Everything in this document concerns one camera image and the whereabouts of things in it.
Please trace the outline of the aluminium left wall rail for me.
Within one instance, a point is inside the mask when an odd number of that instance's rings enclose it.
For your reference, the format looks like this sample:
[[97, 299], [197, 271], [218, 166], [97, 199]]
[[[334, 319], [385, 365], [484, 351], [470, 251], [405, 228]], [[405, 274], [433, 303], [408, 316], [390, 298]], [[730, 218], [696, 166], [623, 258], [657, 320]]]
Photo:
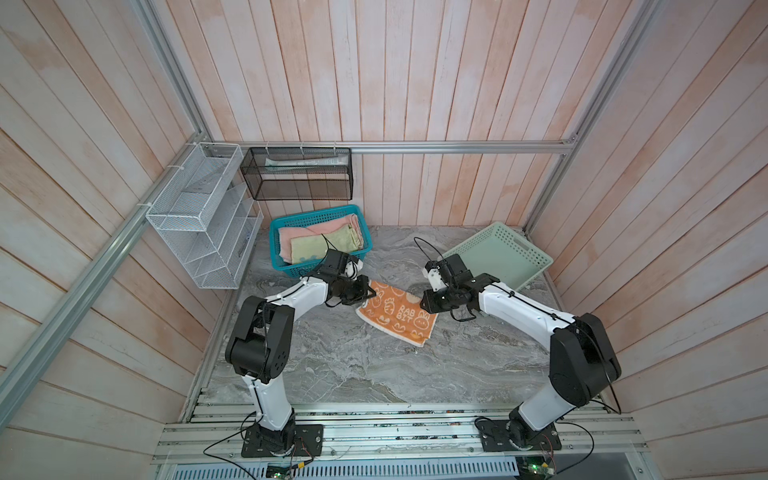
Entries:
[[191, 135], [143, 198], [134, 206], [115, 235], [60, 298], [31, 338], [1, 375], [1, 428], [6, 429], [37, 383], [71, 338], [107, 283], [143, 236], [149, 222], [147, 212], [179, 171], [195, 147], [209, 138], [203, 132]]

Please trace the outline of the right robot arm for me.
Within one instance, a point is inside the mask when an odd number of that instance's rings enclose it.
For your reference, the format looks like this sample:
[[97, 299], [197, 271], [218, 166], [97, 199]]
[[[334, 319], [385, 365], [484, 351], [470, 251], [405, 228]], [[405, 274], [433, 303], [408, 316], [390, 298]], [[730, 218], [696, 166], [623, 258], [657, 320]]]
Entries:
[[430, 283], [421, 300], [429, 313], [465, 307], [495, 316], [526, 333], [549, 353], [548, 380], [515, 407], [506, 421], [478, 417], [476, 428], [486, 451], [527, 451], [541, 445], [554, 423], [587, 405], [622, 374], [602, 321], [549, 308], [507, 286], [497, 277], [473, 275], [453, 254], [426, 263]]

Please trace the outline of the pink towel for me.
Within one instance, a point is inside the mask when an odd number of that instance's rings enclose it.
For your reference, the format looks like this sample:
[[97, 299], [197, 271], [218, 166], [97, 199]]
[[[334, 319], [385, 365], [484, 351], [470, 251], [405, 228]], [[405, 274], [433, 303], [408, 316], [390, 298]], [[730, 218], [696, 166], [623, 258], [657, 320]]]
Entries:
[[314, 233], [329, 233], [342, 224], [351, 224], [363, 237], [363, 233], [356, 214], [349, 214], [341, 218], [316, 223], [308, 227], [280, 227], [278, 229], [279, 255], [287, 263], [293, 264], [290, 260], [290, 240], [295, 237], [311, 235]]

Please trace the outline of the light green towel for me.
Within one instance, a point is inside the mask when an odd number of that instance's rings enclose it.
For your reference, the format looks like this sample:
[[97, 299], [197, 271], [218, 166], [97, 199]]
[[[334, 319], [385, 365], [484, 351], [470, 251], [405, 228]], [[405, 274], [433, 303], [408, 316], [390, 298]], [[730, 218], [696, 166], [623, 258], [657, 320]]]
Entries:
[[362, 235], [349, 223], [329, 233], [314, 233], [290, 240], [290, 260], [293, 264], [321, 260], [329, 250], [353, 253], [363, 248]]

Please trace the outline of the aluminium wall rail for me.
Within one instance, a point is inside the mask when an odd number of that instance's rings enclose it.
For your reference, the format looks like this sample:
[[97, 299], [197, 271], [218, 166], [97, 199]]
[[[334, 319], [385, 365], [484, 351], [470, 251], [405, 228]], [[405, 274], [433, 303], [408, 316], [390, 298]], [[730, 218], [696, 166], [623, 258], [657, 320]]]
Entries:
[[353, 154], [566, 154], [574, 142], [563, 140], [462, 141], [241, 141], [241, 148], [350, 149]]
[[143, 236], [149, 222], [147, 212], [179, 171], [195, 147], [209, 138], [203, 132], [191, 135], [143, 198], [134, 206], [115, 235], [60, 298], [31, 338], [1, 375], [1, 428], [6, 429], [37, 383], [71, 338], [107, 283]]

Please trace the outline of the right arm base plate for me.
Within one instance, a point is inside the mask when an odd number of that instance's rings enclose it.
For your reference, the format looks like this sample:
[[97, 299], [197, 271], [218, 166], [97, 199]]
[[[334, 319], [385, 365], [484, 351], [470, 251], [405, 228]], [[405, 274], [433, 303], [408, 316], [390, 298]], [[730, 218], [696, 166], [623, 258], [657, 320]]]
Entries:
[[554, 423], [547, 425], [543, 430], [534, 431], [525, 423], [518, 421], [493, 420], [480, 416], [474, 419], [474, 426], [478, 431], [484, 452], [562, 449], [560, 435]]

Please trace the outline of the orange patterned towel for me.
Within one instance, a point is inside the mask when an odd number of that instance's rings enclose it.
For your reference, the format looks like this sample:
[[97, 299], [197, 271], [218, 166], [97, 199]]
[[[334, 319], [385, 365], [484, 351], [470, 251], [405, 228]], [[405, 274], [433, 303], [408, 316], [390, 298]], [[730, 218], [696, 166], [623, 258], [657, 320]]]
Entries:
[[420, 298], [390, 285], [371, 280], [376, 296], [366, 300], [355, 313], [363, 321], [415, 347], [431, 337], [438, 315], [420, 306]]

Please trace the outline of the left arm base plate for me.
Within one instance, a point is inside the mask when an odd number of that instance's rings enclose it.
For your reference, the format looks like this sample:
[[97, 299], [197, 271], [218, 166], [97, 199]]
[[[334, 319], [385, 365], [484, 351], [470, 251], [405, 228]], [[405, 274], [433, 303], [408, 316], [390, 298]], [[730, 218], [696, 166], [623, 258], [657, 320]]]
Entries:
[[283, 430], [270, 430], [258, 424], [245, 431], [243, 458], [320, 456], [324, 437], [322, 424], [288, 423]]

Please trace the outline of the aluminium back wall rail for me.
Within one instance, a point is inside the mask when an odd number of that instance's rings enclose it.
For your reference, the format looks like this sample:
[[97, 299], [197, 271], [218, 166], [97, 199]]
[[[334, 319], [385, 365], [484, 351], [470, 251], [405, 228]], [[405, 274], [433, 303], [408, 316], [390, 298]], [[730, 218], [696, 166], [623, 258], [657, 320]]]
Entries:
[[241, 148], [350, 149], [353, 154], [566, 154], [574, 142], [563, 140], [462, 141], [241, 141]]

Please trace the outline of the black mesh wall basket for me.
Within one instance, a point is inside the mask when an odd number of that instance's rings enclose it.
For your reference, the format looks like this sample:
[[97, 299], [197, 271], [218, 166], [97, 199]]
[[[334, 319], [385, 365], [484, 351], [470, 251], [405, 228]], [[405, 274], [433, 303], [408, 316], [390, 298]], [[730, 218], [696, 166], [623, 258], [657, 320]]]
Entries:
[[353, 197], [352, 153], [340, 147], [250, 147], [240, 165], [259, 201], [348, 201]]

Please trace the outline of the light green plastic basket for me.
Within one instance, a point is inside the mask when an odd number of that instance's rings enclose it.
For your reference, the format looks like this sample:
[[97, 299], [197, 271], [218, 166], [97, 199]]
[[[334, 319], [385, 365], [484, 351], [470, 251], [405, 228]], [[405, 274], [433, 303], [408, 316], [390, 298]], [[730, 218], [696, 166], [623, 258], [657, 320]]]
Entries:
[[514, 290], [527, 286], [553, 259], [511, 227], [495, 222], [445, 253], [457, 254], [474, 275], [489, 274]]

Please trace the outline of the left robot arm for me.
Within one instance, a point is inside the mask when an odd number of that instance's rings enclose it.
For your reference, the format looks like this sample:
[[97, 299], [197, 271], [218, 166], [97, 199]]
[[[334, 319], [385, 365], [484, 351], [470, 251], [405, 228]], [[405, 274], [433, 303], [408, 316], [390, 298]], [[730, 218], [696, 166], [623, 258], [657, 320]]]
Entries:
[[294, 321], [315, 307], [359, 305], [376, 296], [362, 274], [363, 261], [329, 250], [293, 287], [260, 298], [250, 296], [240, 308], [225, 349], [225, 360], [244, 381], [257, 412], [247, 439], [271, 452], [295, 442], [295, 412], [287, 399], [282, 373], [291, 350]]

